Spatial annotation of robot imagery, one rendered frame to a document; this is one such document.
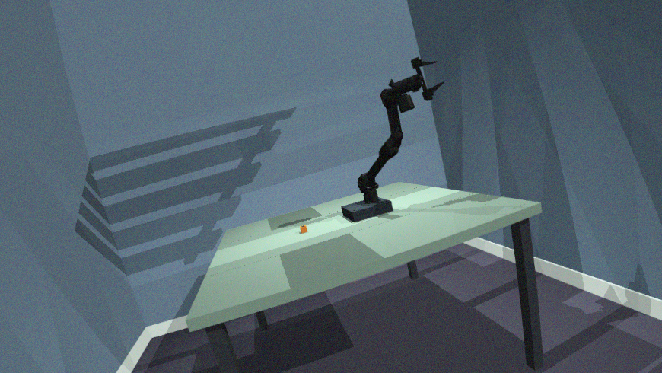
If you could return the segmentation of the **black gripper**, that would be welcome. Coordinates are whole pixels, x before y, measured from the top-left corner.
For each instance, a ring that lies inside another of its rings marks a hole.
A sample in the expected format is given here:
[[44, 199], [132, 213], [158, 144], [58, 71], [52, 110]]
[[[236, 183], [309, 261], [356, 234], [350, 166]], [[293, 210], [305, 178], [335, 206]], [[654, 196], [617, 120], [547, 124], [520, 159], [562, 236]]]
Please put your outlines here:
[[[416, 75], [413, 75], [413, 76], [411, 76], [411, 77], [409, 77], [409, 78], [405, 78], [405, 81], [406, 81], [406, 83], [407, 83], [407, 86], [408, 86], [409, 92], [410, 92], [410, 91], [413, 91], [413, 90], [416, 89], [416, 88], [420, 88], [420, 87], [422, 87], [422, 89], [423, 89], [423, 91], [424, 91], [424, 92], [422, 92], [422, 96], [423, 96], [423, 98], [424, 98], [425, 101], [433, 100], [433, 97], [432, 97], [432, 96], [433, 96], [433, 93], [434, 93], [434, 92], [435, 92], [435, 91], [436, 91], [436, 90], [437, 90], [437, 89], [438, 89], [438, 88], [439, 88], [444, 82], [441, 82], [440, 84], [435, 85], [433, 88], [429, 88], [429, 89], [427, 89], [427, 87], [426, 87], [426, 83], [425, 83], [425, 80], [424, 80], [424, 77], [423, 77], [423, 75], [422, 75], [422, 73], [421, 73], [419, 67], [424, 66], [424, 65], [434, 64], [434, 63], [436, 63], [436, 62], [438, 62], [438, 61], [433, 61], [433, 62], [423, 62], [421, 59], [419, 60], [418, 57], [417, 57], [417, 58], [413, 58], [413, 59], [411, 60], [411, 63], [412, 63], [412, 67], [413, 67], [414, 69], [416, 69], [417, 74], [416, 74]], [[423, 84], [422, 84], [422, 82], [423, 82]]]

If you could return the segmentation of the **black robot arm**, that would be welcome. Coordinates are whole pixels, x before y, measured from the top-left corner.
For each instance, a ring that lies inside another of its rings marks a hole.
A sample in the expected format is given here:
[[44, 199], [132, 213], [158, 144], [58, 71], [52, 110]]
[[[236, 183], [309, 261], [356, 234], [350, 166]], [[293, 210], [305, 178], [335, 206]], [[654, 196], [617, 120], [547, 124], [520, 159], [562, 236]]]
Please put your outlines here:
[[391, 88], [382, 90], [380, 98], [387, 109], [391, 135], [381, 147], [379, 157], [374, 162], [371, 169], [367, 173], [361, 174], [358, 178], [358, 187], [360, 191], [364, 193], [364, 201], [368, 204], [380, 201], [377, 195], [379, 185], [375, 181], [375, 177], [387, 161], [398, 153], [399, 147], [401, 146], [403, 133], [399, 119], [398, 106], [401, 113], [415, 108], [411, 95], [404, 94], [409, 92], [405, 79], [396, 83], [393, 83], [393, 79], [390, 79], [389, 86]]

